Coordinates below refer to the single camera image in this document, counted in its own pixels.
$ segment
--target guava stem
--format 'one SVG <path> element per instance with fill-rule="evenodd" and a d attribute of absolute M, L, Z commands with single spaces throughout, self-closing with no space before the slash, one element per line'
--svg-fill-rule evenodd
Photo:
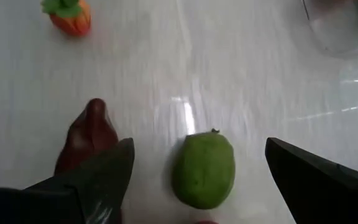
<path fill-rule="evenodd" d="M 213 129 L 211 130 L 211 132 L 212 132 L 212 133 L 219 134 L 220 130 L 216 130 L 216 129 L 213 128 Z"/>

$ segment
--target glossy floor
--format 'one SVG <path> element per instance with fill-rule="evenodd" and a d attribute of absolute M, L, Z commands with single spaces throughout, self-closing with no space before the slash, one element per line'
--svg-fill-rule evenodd
<path fill-rule="evenodd" d="M 358 170 L 358 58 L 319 50 L 298 0 L 89 0 L 84 39 L 37 1 L 0 0 L 0 186 L 50 177 L 94 97 L 133 137 L 126 223 L 294 223 L 264 157 L 275 136 Z M 232 194 L 212 211 L 167 185 L 175 144 L 220 129 L 235 148 Z"/>

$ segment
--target toy fruit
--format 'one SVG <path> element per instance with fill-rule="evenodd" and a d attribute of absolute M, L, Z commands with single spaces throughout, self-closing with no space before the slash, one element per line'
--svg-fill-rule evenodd
<path fill-rule="evenodd" d="M 92 99 L 68 130 L 55 175 L 76 168 L 89 157 L 117 143 L 117 133 L 111 125 L 106 103 L 98 98 Z"/>
<path fill-rule="evenodd" d="M 42 11 L 68 35 L 82 36 L 91 28 L 91 12 L 84 0 L 44 0 Z"/>
<path fill-rule="evenodd" d="M 172 188 L 183 203 L 198 209 L 219 206 L 236 173 L 233 147 L 219 131 L 186 136 L 172 171 Z"/>

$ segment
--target red object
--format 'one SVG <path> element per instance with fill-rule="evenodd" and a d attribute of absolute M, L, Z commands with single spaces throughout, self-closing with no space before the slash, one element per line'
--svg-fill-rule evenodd
<path fill-rule="evenodd" d="M 90 7 L 84 0 L 80 0 L 78 5 L 82 8 L 82 11 L 76 17 L 63 18 L 50 14 L 50 20 L 68 35 L 82 36 L 87 34 L 91 29 Z"/>
<path fill-rule="evenodd" d="M 105 102 L 91 100 L 68 130 L 55 175 L 75 168 L 87 158 L 117 143 L 117 133 L 111 125 Z"/>

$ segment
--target green leaf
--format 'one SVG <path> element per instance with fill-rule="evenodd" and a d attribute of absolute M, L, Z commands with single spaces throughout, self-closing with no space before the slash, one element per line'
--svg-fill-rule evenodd
<path fill-rule="evenodd" d="M 73 7 L 78 4 L 78 0 L 60 0 L 60 2 L 66 7 Z"/>
<path fill-rule="evenodd" d="M 42 12 L 54 13 L 60 7 L 60 1 L 59 0 L 43 0 L 41 5 L 42 5 Z"/>
<path fill-rule="evenodd" d="M 76 17 L 79 13 L 81 13 L 82 9 L 79 5 L 75 5 L 73 7 L 61 7 L 55 11 L 58 17 L 69 18 Z"/>

